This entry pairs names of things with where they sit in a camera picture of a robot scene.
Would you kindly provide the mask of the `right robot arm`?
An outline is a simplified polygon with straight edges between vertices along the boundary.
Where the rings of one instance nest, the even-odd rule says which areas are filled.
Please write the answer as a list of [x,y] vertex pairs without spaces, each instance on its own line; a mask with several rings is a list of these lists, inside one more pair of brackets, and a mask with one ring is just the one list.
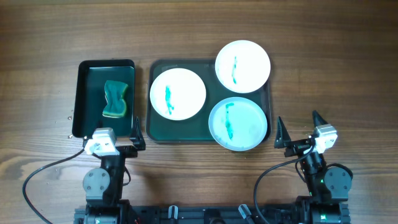
[[284,148],[285,157],[296,156],[299,176],[307,185],[309,196],[298,196],[294,203],[269,210],[274,223],[349,223],[348,193],[353,173],[346,166],[327,164],[323,153],[337,140],[336,129],[317,111],[312,112],[315,129],[306,139],[291,140],[282,121],[277,119],[275,148]]

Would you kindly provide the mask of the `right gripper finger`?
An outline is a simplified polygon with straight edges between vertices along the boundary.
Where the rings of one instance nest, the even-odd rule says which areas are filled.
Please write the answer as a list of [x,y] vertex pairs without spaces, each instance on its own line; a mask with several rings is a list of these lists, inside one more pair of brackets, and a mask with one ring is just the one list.
[[317,112],[317,110],[312,111],[312,119],[313,119],[314,127],[328,124],[328,122],[320,116],[320,114]]
[[277,133],[275,136],[274,147],[289,147],[291,141],[292,140],[288,134],[284,122],[279,116],[277,118]]

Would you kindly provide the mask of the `green and yellow sponge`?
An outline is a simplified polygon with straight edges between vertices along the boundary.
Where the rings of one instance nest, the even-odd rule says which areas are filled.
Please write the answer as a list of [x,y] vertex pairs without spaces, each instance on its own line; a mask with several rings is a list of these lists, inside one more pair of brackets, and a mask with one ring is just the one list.
[[127,112],[127,103],[124,98],[129,85],[123,82],[107,80],[104,85],[106,106],[103,116],[109,118],[122,118]]

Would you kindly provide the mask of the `white plate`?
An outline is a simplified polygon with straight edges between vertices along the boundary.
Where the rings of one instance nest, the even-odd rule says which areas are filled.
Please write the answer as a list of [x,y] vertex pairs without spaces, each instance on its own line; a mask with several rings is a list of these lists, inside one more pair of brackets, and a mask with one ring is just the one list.
[[242,152],[255,148],[263,141],[268,121],[255,102],[243,97],[230,97],[213,107],[208,126],[219,145]]
[[181,121],[196,115],[205,104],[202,79],[186,68],[162,72],[150,87],[150,103],[163,118]]
[[251,93],[269,78],[271,61],[257,43],[236,40],[225,45],[215,60],[215,72],[220,83],[235,93]]

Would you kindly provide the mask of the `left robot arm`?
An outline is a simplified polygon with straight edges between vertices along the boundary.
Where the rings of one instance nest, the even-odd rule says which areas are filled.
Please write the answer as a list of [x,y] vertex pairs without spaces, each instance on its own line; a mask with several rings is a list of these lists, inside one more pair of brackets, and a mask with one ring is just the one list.
[[146,149],[138,118],[134,119],[129,139],[131,145],[117,146],[117,137],[112,128],[97,128],[87,140],[85,152],[99,157],[101,164],[84,176],[86,208],[75,212],[75,223],[139,223],[139,217],[130,202],[121,198],[126,185],[126,159],[135,158],[139,151]]

